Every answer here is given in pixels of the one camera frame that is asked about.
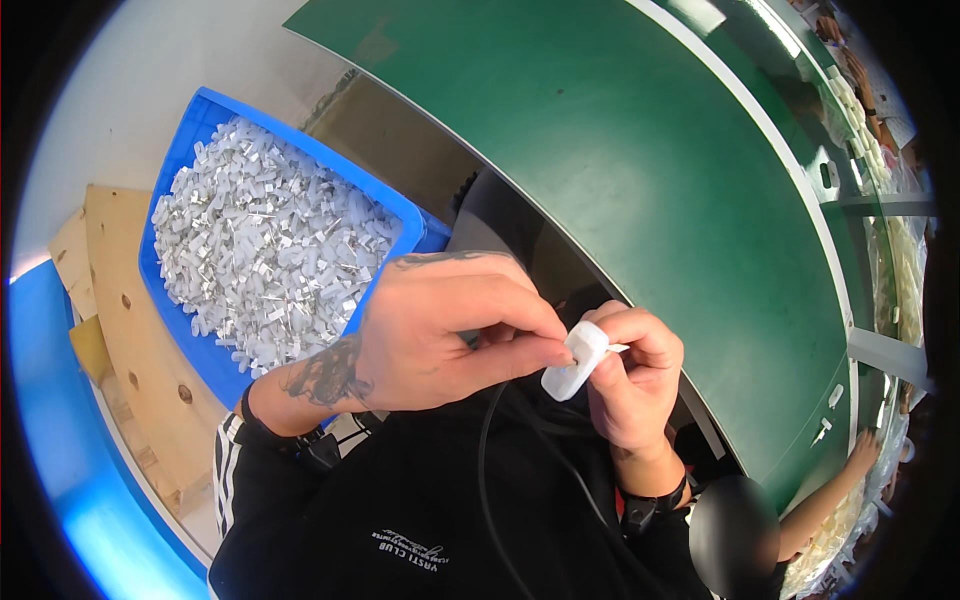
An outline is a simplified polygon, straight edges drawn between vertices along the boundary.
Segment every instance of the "printed logo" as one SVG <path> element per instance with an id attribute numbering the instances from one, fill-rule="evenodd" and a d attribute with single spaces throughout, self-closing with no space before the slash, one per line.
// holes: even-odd
<path id="1" fill-rule="evenodd" d="M 377 550 L 389 552 L 426 571 L 436 573 L 438 566 L 450 562 L 449 558 L 441 556 L 444 552 L 443 546 L 427 548 L 392 529 L 381 529 L 379 533 L 374 531 L 371 537 L 380 540 Z"/>

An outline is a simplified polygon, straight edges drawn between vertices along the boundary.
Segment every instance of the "black watch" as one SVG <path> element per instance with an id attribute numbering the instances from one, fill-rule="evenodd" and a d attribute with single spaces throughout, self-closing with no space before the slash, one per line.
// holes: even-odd
<path id="1" fill-rule="evenodd" d="M 668 513 L 680 504 L 684 499 L 684 490 L 686 489 L 686 474 L 680 480 L 677 489 L 667 495 L 657 496 L 656 498 L 648 496 L 636 496 L 631 493 L 620 490 L 623 497 L 623 518 L 620 519 L 620 531 L 624 536 L 637 536 L 650 524 L 650 519 L 654 513 Z"/>
<path id="2" fill-rule="evenodd" d="M 250 410 L 249 402 L 251 387 L 253 387 L 252 383 L 247 386 L 247 389 L 243 391 L 243 395 L 240 397 L 240 415 L 243 417 L 244 423 L 251 427 L 248 429 L 248 431 L 250 432 L 250 435 L 256 437 L 259 444 L 265 445 L 273 450 L 278 450 L 283 454 L 296 456 L 302 449 L 309 446 L 310 443 L 324 435 L 323 428 L 318 426 L 313 431 L 305 433 L 301 436 L 295 436 L 293 438 L 284 438 L 283 436 L 278 436 L 276 433 L 271 431 L 262 420 L 258 419 L 256 415 L 253 414 L 253 411 Z"/>

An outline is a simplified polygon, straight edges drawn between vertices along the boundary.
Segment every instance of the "hand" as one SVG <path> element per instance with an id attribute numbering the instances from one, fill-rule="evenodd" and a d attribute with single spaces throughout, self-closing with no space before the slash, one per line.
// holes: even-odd
<path id="1" fill-rule="evenodd" d="M 833 41 L 843 40 L 840 26 L 828 16 L 821 16 L 817 19 L 817 35 L 820 36 L 820 39 L 832 39 Z"/>
<path id="2" fill-rule="evenodd" d="M 481 330 L 478 350 L 456 333 L 473 329 Z M 515 337 L 518 329 L 531 333 Z M 384 267 L 367 303 L 355 342 L 364 390 L 354 396 L 366 409 L 434 408 L 572 364 L 565 338 L 564 324 L 509 255 L 407 254 Z"/>
<path id="3" fill-rule="evenodd" d="M 867 92 L 870 90 L 870 77 L 867 75 L 867 67 L 863 66 L 863 63 L 850 51 L 849 48 L 843 49 L 843 56 L 847 59 L 847 68 L 850 69 L 850 74 L 853 75 L 853 80 L 856 81 L 856 84 L 860 87 L 860 90 L 866 96 Z"/>
<path id="4" fill-rule="evenodd" d="M 867 471 L 876 463 L 876 457 L 880 455 L 881 446 L 880 440 L 876 438 L 876 434 L 873 431 L 869 429 L 861 431 L 860 435 L 856 438 L 853 452 L 847 457 L 844 471 L 856 479 L 866 475 Z"/>
<path id="5" fill-rule="evenodd" d="M 684 344 L 663 322 L 642 308 L 610 300 L 584 319 L 604 330 L 609 353 L 590 375 L 590 417 L 611 444 L 634 453 L 661 451 L 663 430 L 677 399 Z"/>

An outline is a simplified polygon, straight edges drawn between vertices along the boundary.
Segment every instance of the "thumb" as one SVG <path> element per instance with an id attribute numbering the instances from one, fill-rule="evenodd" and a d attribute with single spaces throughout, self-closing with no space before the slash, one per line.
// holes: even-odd
<path id="1" fill-rule="evenodd" d="M 469 392 L 472 394 L 544 367 L 572 364 L 573 356 L 563 342 L 530 334 L 491 344 L 456 359 L 454 363 L 455 376 L 472 388 Z"/>
<path id="2" fill-rule="evenodd" d="M 636 392 L 636 387 L 627 378 L 623 359 L 616 352 L 610 352 L 600 361 L 590 374 L 590 383 L 593 384 L 593 389 L 607 400 L 629 397 Z"/>

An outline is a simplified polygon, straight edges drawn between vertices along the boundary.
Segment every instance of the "black wristband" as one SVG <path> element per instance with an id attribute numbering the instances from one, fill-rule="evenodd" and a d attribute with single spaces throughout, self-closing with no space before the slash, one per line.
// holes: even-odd
<path id="1" fill-rule="evenodd" d="M 250 432 L 249 435 L 256 438 L 258 444 L 265 445 L 273 450 L 279 450 L 291 455 L 297 454 L 306 436 L 295 436 L 293 438 L 278 436 L 271 431 L 262 420 L 258 419 L 256 415 L 253 414 L 253 411 L 250 410 L 250 388 L 253 387 L 253 383 L 254 382 L 247 386 L 247 389 L 243 391 L 243 395 L 240 397 L 240 415 L 243 417 L 244 423 L 250 426 L 250 429 L 248 429 Z"/>
<path id="2" fill-rule="evenodd" d="M 686 473 L 676 490 L 656 498 L 637 496 L 620 490 L 624 505 L 620 531 L 627 537 L 639 535 L 646 529 L 654 513 L 668 513 L 677 508 L 680 501 L 684 499 L 684 490 L 686 490 Z"/>

